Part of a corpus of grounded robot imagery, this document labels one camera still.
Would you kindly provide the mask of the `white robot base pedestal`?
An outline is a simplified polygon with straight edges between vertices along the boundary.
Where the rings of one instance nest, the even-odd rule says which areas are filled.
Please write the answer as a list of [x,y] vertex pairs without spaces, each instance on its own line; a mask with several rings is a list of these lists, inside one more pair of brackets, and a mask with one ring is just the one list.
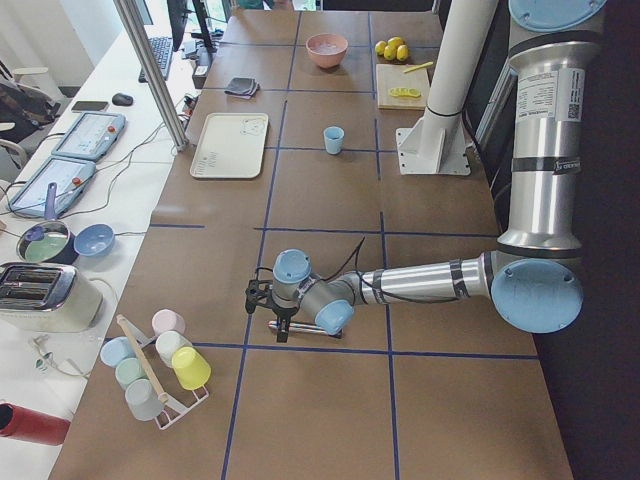
[[498,6],[497,0],[451,2],[423,116],[396,130],[400,173],[471,173],[462,111]]

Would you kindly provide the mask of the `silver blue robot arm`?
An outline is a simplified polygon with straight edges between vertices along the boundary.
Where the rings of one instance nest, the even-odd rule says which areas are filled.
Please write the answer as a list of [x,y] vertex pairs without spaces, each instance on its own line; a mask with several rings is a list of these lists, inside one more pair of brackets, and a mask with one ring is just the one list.
[[492,300],[500,316],[530,333],[551,333],[579,315],[581,244],[573,235],[575,185],[586,67],[598,54],[601,1],[512,1],[507,64],[517,77],[510,212],[497,247],[475,259],[355,270],[328,281],[306,253],[281,252],[264,289],[246,292],[248,308],[276,314],[279,341],[304,312],[306,332],[339,335],[360,304]]

